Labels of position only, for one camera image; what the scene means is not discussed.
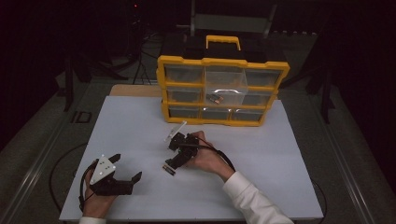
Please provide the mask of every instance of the person's left hand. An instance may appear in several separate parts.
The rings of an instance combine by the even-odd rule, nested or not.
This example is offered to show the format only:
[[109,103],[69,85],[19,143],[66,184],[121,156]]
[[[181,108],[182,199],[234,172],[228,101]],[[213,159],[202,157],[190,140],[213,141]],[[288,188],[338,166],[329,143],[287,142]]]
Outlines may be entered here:
[[110,209],[111,204],[114,203],[118,195],[112,196],[99,196],[93,193],[90,189],[90,180],[93,174],[93,170],[90,170],[85,176],[85,203],[84,211],[82,215],[84,217],[96,217],[105,218],[108,209]]

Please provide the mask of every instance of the yellow carrying handle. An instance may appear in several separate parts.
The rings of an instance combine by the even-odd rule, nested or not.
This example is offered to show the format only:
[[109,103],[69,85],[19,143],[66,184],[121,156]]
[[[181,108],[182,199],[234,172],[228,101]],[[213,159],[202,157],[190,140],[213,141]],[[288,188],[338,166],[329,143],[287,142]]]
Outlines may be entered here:
[[239,39],[236,36],[227,36],[227,35],[207,35],[206,36],[206,48],[209,48],[209,42],[220,42],[220,43],[234,43],[238,50],[241,50],[241,46],[239,45]]

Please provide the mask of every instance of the yellow organizer box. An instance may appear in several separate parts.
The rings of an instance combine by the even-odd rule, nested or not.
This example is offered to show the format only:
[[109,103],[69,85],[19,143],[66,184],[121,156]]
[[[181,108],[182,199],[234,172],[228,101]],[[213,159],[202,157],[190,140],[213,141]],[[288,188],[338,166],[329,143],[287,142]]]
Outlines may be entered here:
[[289,70],[269,40],[168,35],[157,68],[164,118],[261,126]]

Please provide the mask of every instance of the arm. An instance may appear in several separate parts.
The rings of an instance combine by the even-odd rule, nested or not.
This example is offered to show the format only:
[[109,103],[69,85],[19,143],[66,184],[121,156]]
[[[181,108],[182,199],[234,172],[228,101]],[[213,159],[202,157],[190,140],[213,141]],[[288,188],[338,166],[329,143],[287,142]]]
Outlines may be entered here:
[[[208,143],[204,132],[193,133],[193,135],[204,140],[200,140],[200,145]],[[231,197],[235,208],[243,213],[247,223],[293,223],[250,181],[239,172],[235,172],[215,151],[200,149],[197,156],[189,160],[186,165],[218,175],[225,182],[223,189]]]
[[98,196],[90,189],[90,179],[93,171],[90,170],[85,176],[85,204],[82,218],[79,224],[105,224],[105,216],[111,207],[111,204],[116,200],[117,195],[114,196]]
[[225,182],[223,189],[232,199],[233,206],[244,214],[247,223],[293,223],[239,172]]

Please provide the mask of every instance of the plastic storage drawer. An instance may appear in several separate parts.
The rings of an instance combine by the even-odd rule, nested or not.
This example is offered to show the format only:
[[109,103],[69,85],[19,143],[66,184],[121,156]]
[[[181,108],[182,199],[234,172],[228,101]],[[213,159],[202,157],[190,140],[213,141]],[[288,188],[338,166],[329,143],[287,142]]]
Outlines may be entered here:
[[235,109],[231,116],[232,120],[259,121],[264,115],[263,110],[258,109]]
[[202,109],[202,119],[228,119],[231,109],[204,107]]
[[203,67],[197,65],[164,64],[166,81],[200,83]]
[[201,88],[167,87],[169,102],[199,103]]
[[241,105],[247,92],[244,69],[234,66],[205,68],[206,105]]
[[274,87],[281,72],[273,69],[245,69],[249,86]]
[[242,105],[262,105],[268,104],[272,96],[270,91],[248,91]]
[[169,105],[169,118],[198,119],[198,106]]

